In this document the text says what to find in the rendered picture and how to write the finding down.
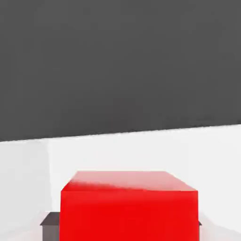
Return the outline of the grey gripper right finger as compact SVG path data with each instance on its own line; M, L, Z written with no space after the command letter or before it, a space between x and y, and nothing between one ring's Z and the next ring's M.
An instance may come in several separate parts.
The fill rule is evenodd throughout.
M212 224L199 221L199 241L214 241Z

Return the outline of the small red cube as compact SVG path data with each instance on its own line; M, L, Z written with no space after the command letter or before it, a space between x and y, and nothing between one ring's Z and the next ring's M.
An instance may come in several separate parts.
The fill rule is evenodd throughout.
M165 171L78 171L59 241L200 241L198 191Z

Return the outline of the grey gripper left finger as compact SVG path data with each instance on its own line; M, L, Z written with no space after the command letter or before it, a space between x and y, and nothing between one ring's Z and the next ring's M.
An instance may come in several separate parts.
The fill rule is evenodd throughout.
M49 212L35 221L27 231L24 241L59 241L59 212Z

